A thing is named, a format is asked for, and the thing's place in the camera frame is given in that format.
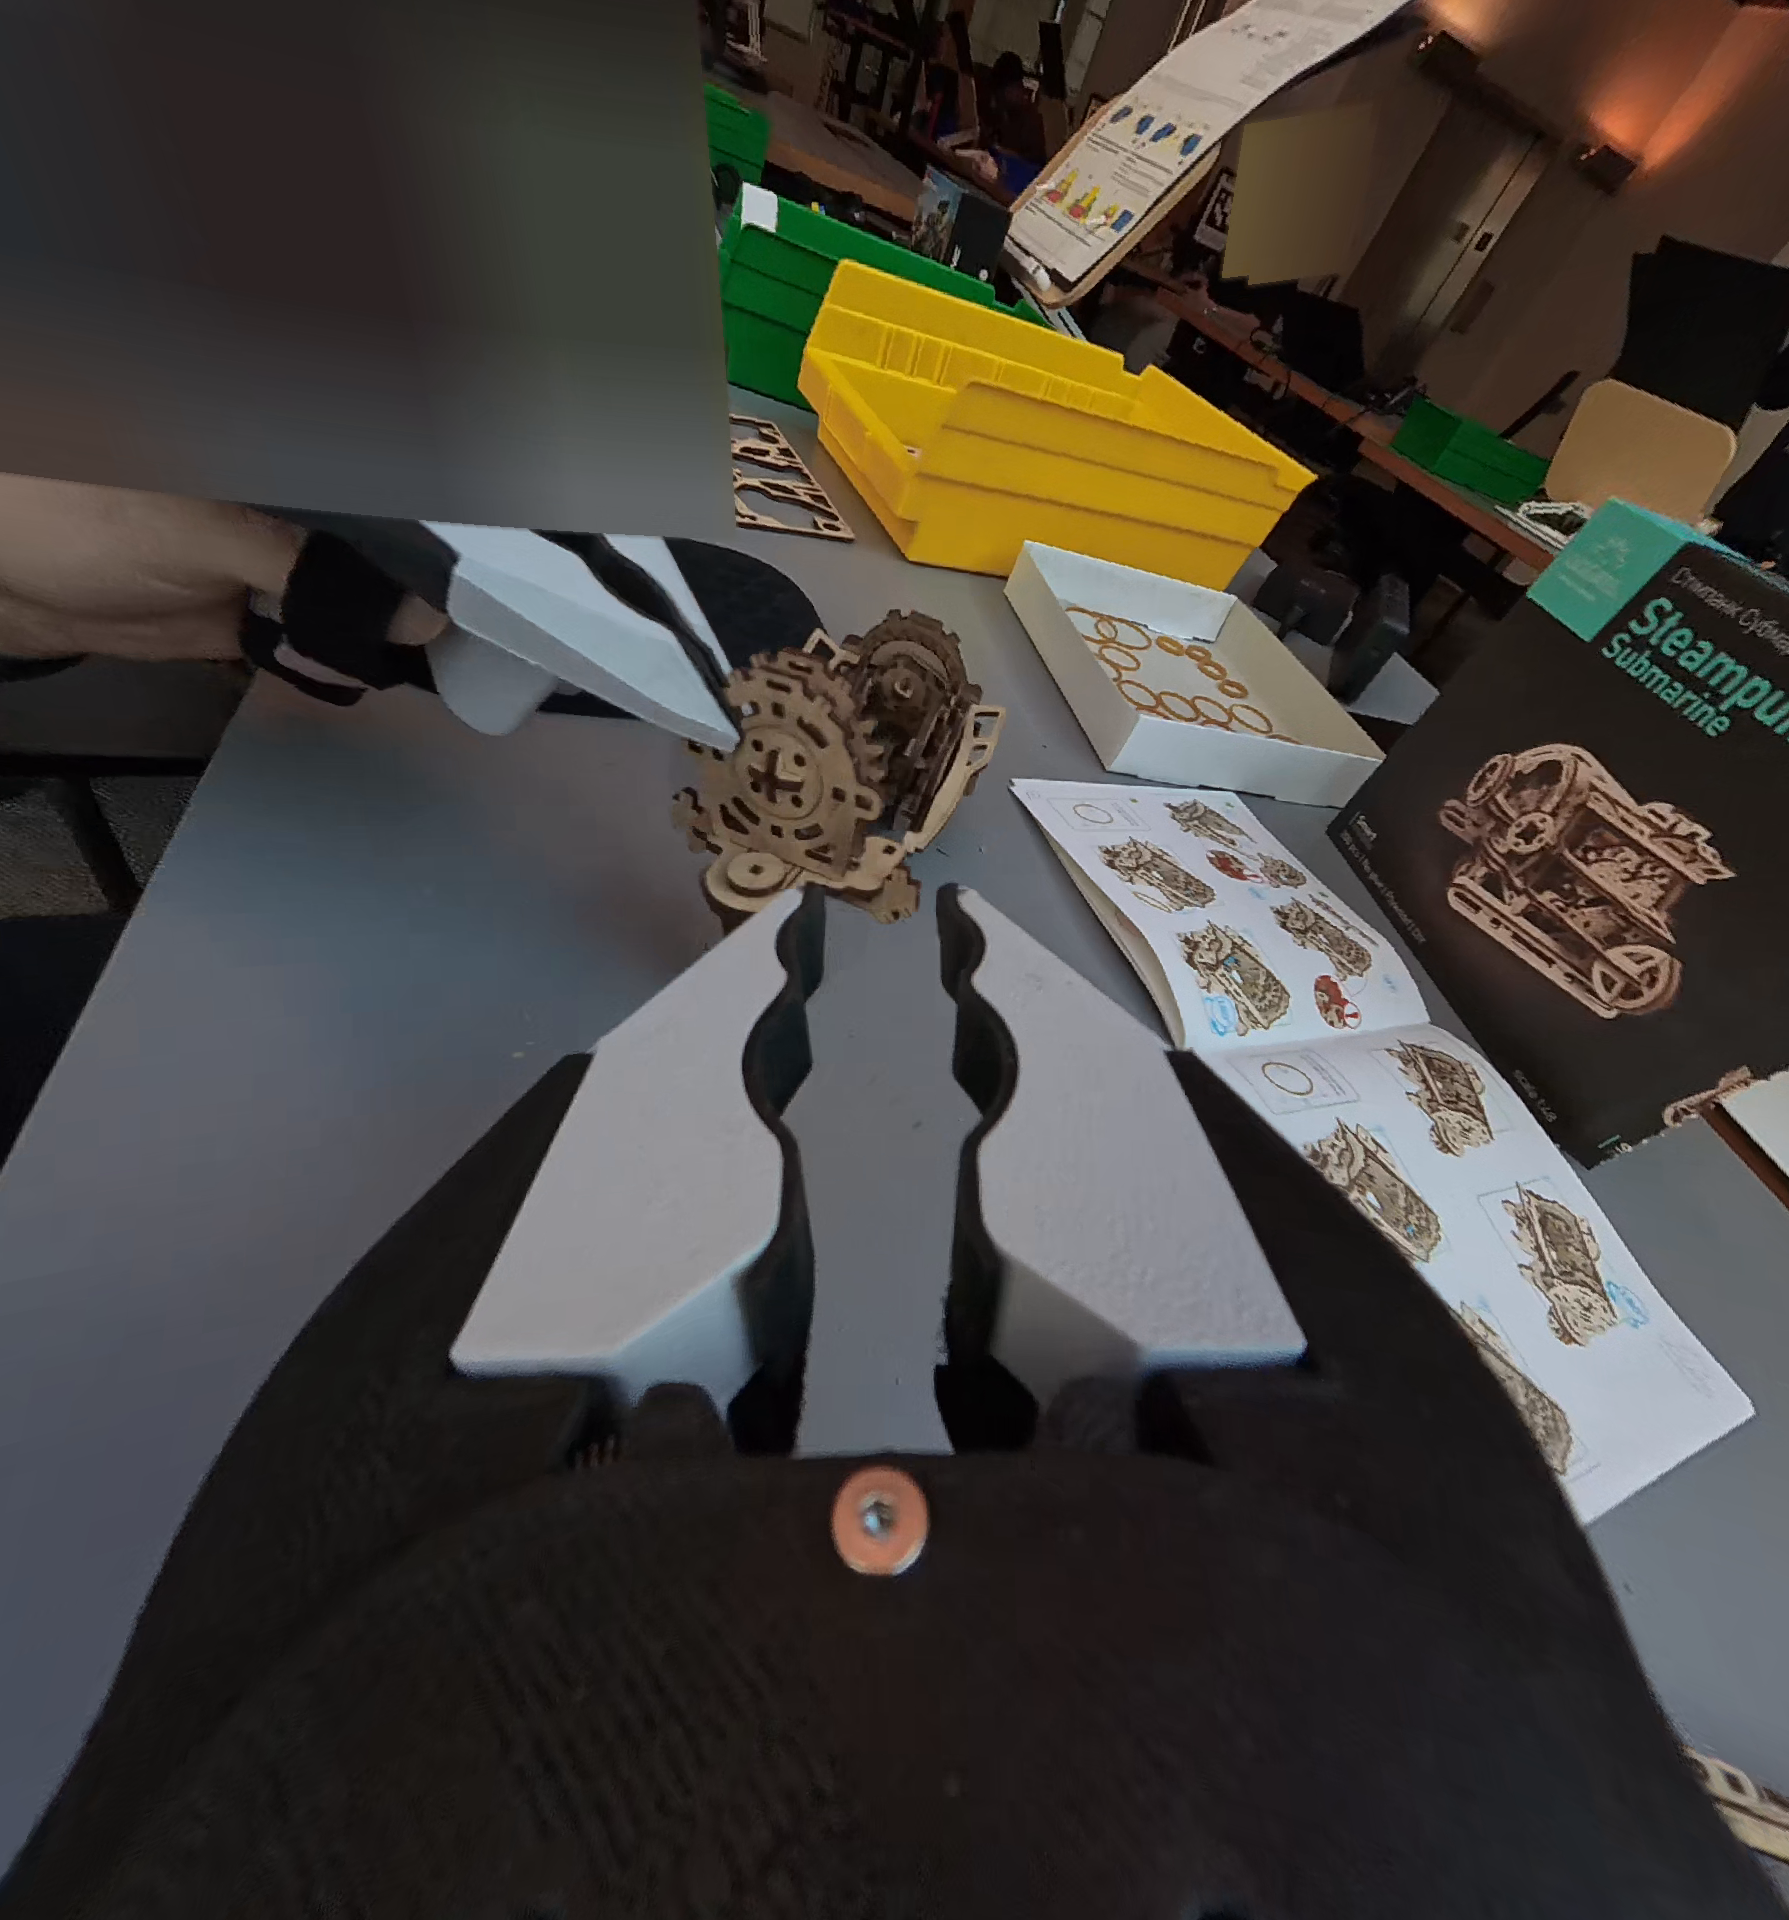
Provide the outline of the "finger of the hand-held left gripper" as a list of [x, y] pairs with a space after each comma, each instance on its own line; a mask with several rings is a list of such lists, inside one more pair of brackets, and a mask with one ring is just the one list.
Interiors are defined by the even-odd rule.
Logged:
[[612, 536], [612, 596], [666, 628], [707, 685], [727, 684], [731, 674], [727, 654], [666, 539]]
[[737, 742], [726, 685], [612, 596], [612, 537], [424, 522], [454, 545], [449, 628], [427, 647], [436, 693], [474, 732], [515, 732], [556, 689], [592, 694], [713, 749]]

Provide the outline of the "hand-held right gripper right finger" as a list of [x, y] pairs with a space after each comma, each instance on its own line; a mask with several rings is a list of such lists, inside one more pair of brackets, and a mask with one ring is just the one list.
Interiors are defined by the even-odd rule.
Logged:
[[934, 1372], [955, 1453], [1027, 1447], [1078, 1382], [1298, 1362], [1170, 1051], [976, 890], [943, 887], [936, 927], [977, 1111]]

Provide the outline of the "wooden gear part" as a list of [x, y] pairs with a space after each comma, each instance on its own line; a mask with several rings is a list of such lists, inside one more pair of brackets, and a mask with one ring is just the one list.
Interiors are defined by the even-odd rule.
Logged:
[[893, 824], [895, 748], [871, 718], [865, 669], [822, 633], [763, 652], [730, 682], [740, 738], [691, 745], [695, 783], [674, 822], [710, 855], [703, 890], [726, 929], [777, 896], [826, 890], [877, 923], [910, 919], [921, 887]]

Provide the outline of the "wooden model assembly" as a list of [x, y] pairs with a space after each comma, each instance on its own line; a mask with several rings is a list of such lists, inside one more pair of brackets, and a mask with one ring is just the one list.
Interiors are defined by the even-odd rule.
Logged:
[[1006, 721], [968, 677], [957, 637], [921, 612], [889, 612], [863, 637], [815, 630], [802, 647], [847, 689], [850, 749], [880, 796], [877, 831], [919, 852], [979, 783]]

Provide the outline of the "background wooden desk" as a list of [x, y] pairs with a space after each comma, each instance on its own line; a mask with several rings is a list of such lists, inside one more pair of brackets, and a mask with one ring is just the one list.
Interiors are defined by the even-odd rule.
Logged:
[[1169, 312], [1261, 372], [1269, 387], [1298, 397], [1316, 411], [1326, 414], [1337, 428], [1354, 435], [1363, 460], [1399, 485], [1431, 501], [1436, 509], [1457, 517], [1463, 528], [1486, 539], [1511, 563], [1542, 572], [1564, 550], [1563, 542], [1547, 539], [1539, 528], [1526, 524], [1517, 512], [1509, 512], [1488, 497], [1463, 490], [1398, 454], [1391, 445], [1398, 433], [1394, 419], [1363, 407], [1363, 403], [1292, 371], [1264, 344], [1266, 333], [1255, 328], [1250, 314], [1221, 307], [1208, 298], [1205, 291], [1176, 282], [1147, 264], [1138, 264], [1129, 273], [1156, 292]]

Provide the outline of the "person's left hand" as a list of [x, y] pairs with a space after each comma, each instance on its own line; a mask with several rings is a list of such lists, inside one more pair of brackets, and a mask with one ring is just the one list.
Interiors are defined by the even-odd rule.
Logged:
[[47, 654], [225, 660], [247, 612], [279, 612], [305, 528], [166, 492], [47, 483], [23, 522]]

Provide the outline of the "black round mat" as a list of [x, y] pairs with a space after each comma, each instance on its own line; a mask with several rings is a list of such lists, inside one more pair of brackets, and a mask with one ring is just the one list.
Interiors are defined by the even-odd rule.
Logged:
[[822, 630], [802, 587], [775, 567], [742, 550], [695, 539], [668, 539], [668, 550], [730, 669], [766, 652], [804, 649]]

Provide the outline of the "instruction booklet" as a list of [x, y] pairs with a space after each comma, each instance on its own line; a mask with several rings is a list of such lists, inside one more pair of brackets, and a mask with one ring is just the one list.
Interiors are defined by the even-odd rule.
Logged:
[[1013, 780], [1169, 1023], [1457, 1317], [1590, 1523], [1754, 1417], [1388, 936], [1233, 791]]

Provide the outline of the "green plastic bin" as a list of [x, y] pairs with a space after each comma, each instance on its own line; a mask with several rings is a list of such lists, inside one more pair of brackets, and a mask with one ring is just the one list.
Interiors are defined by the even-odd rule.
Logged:
[[771, 140], [766, 113], [745, 93], [705, 80], [710, 168], [713, 180], [763, 182]]
[[1521, 507], [1539, 495], [1550, 472], [1547, 457], [1425, 395], [1411, 399], [1390, 447], [1409, 465], [1499, 507]]
[[977, 276], [742, 182], [718, 257], [727, 375], [734, 385], [810, 411], [798, 375], [816, 310], [843, 260], [1047, 326], [1033, 303], [1004, 303]]

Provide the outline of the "yellow plastic bin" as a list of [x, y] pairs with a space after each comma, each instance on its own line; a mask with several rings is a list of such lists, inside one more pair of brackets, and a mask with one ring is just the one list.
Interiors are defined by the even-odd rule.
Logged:
[[1224, 587], [1295, 501], [1275, 512], [1221, 495], [1153, 488], [1138, 504], [1156, 504], [1162, 512], [1134, 515], [948, 485], [929, 495], [921, 519], [899, 519], [865, 490], [863, 475], [821, 421], [819, 437], [906, 560], [977, 574], [1007, 574], [1023, 545], [1036, 542], [1184, 582]]
[[1275, 512], [1311, 472], [1167, 372], [843, 261], [805, 339], [799, 387], [865, 490], [921, 519], [948, 485], [1161, 515], [1153, 488]]

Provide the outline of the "pile of tan rubber bands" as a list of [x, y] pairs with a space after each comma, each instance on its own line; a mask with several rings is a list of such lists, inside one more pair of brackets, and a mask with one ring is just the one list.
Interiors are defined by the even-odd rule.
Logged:
[[1172, 637], [1124, 613], [1078, 606], [1064, 606], [1064, 612], [1135, 712], [1203, 729], [1284, 738], [1208, 640]]

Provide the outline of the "black model kit box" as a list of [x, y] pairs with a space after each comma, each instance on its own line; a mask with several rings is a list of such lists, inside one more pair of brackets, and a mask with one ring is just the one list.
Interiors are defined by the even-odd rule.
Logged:
[[1332, 824], [1581, 1164], [1789, 1070], [1789, 581], [1610, 501]]

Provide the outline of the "black power adapter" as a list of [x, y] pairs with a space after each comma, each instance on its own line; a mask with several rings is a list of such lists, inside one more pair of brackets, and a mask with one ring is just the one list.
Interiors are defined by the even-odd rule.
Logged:
[[1309, 647], [1311, 669], [1342, 703], [1358, 698], [1411, 639], [1409, 582], [1384, 572], [1357, 582], [1324, 569], [1279, 564], [1258, 588], [1254, 612], [1287, 643]]

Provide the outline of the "wooden strip part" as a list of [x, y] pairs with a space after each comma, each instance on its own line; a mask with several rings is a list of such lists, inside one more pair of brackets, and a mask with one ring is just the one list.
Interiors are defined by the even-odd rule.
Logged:
[[1684, 1754], [1732, 1832], [1754, 1852], [1789, 1867], [1789, 1794], [1690, 1744]]

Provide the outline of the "black panel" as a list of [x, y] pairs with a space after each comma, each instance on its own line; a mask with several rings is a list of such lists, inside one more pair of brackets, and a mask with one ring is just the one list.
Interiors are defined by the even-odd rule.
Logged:
[[1789, 338], [1789, 267], [1663, 237], [1635, 253], [1610, 379], [1740, 430]]

